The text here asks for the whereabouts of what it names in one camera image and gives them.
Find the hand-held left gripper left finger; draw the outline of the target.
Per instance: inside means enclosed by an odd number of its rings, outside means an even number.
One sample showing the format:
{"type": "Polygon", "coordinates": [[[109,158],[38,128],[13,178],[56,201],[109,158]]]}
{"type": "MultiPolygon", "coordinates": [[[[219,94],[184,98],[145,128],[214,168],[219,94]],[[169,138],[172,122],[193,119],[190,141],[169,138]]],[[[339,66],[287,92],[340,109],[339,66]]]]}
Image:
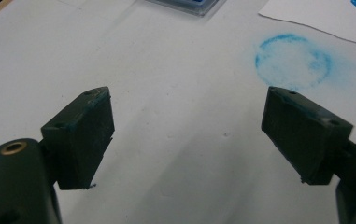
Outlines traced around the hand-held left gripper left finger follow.
{"type": "Polygon", "coordinates": [[[83,92],[41,128],[61,189],[91,185],[114,131],[107,87],[83,92]]]}

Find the large white board sheet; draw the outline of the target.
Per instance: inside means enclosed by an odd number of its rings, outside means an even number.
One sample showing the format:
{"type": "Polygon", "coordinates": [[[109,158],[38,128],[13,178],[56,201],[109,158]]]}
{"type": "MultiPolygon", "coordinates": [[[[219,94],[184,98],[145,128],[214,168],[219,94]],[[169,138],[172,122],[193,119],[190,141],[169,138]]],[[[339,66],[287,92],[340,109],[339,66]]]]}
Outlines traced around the large white board sheet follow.
{"type": "Polygon", "coordinates": [[[0,145],[107,86],[116,131],[93,186],[62,191],[64,224],[338,224],[261,129],[255,58],[280,35],[331,59],[306,96],[353,125],[356,43],[224,0],[198,18],[146,0],[12,0],[0,11],[0,145]]]}

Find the blue ink pad clear lid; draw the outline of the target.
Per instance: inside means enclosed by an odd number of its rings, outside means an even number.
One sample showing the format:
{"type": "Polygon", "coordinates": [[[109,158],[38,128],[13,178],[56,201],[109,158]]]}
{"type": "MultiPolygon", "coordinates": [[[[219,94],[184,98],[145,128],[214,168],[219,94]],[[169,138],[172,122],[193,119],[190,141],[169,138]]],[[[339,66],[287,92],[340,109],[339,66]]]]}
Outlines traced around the blue ink pad clear lid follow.
{"type": "Polygon", "coordinates": [[[147,0],[195,16],[204,17],[220,0],[147,0]]]}

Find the clear plastic cap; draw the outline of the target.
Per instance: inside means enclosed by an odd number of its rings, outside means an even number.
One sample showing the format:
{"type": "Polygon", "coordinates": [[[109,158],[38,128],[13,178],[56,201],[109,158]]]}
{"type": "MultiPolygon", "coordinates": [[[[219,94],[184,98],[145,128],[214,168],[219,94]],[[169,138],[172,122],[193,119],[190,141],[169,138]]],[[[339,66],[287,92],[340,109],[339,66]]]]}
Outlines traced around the clear plastic cap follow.
{"type": "Polygon", "coordinates": [[[265,40],[255,56],[257,75],[269,86],[299,91],[312,88],[332,70],[331,56],[305,37],[285,34],[265,40]]]}

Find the small white paper sheet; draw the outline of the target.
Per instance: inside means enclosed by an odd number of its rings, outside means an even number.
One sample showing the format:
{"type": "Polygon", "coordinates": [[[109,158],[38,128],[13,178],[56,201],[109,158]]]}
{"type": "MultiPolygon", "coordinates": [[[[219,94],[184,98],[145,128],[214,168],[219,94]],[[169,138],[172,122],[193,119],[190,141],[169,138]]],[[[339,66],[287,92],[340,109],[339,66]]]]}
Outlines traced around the small white paper sheet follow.
{"type": "Polygon", "coordinates": [[[269,0],[259,14],[356,43],[356,0],[269,0]]]}

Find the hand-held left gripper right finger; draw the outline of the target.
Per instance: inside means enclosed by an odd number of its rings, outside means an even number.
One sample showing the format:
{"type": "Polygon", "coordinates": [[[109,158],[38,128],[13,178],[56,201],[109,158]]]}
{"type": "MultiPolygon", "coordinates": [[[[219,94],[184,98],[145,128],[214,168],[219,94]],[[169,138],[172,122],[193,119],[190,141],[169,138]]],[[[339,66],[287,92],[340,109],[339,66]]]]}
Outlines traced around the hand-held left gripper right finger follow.
{"type": "Polygon", "coordinates": [[[308,185],[327,185],[329,162],[348,144],[353,125],[305,96],[268,89],[262,131],[308,185]]]}

